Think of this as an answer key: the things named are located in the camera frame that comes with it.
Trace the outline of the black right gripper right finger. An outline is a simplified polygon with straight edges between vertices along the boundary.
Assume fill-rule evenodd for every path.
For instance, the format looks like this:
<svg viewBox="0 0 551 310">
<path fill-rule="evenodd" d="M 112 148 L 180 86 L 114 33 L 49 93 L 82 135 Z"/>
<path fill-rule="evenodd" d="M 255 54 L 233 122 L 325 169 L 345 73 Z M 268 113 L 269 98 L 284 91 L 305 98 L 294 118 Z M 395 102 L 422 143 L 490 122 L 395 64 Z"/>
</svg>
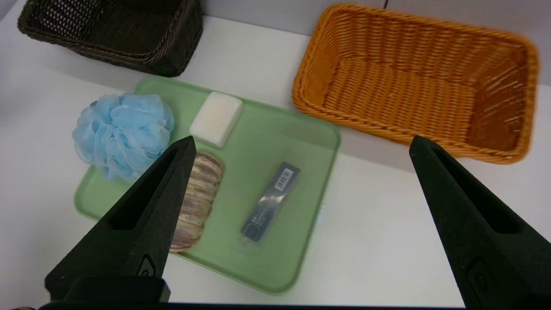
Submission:
<svg viewBox="0 0 551 310">
<path fill-rule="evenodd" d="M 440 145 L 409 156 L 466 308 L 550 308 L 549 241 Z"/>
</svg>

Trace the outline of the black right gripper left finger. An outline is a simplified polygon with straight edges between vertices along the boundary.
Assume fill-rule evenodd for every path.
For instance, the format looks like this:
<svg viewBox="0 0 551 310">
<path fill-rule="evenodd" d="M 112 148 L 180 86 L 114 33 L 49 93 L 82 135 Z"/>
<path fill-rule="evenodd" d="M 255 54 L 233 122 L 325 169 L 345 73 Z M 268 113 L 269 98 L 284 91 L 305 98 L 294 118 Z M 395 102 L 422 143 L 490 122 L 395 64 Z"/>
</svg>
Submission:
<svg viewBox="0 0 551 310">
<path fill-rule="evenodd" d="M 45 278 L 53 301 L 167 301 L 164 267 L 195 160 L 170 145 Z"/>
</svg>

